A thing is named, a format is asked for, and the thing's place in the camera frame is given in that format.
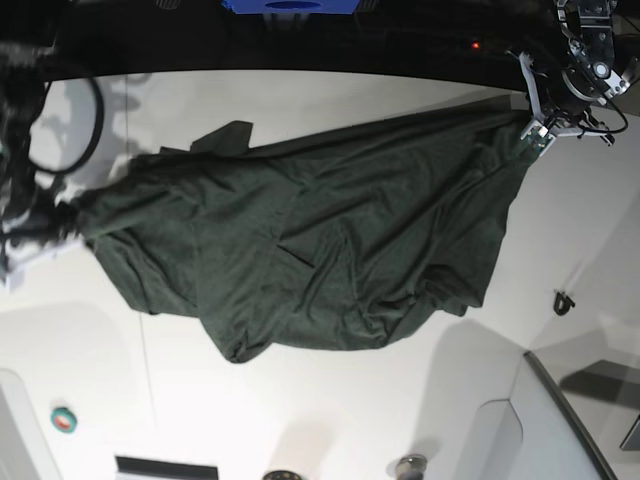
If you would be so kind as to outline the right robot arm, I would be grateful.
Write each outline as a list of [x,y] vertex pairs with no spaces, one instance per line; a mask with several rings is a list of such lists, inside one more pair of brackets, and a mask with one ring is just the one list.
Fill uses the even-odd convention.
[[[68,69],[88,84],[95,103],[90,139],[79,158],[53,169],[30,156],[31,129],[41,116],[51,83],[51,69]],[[97,149],[104,127],[105,101],[97,79],[86,69],[65,64],[53,46],[15,40],[1,42],[1,282],[26,267],[9,249],[27,243],[39,245],[43,254],[56,250],[76,233],[75,213],[57,196],[65,178],[83,168]]]

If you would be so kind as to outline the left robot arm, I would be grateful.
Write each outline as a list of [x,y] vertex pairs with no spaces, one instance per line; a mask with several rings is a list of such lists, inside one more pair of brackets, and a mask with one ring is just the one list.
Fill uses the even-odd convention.
[[639,81],[639,59],[616,57],[615,1],[555,1],[550,46],[525,37],[506,54],[519,63],[531,120],[521,140],[544,154],[560,138],[611,146],[629,128],[615,103]]

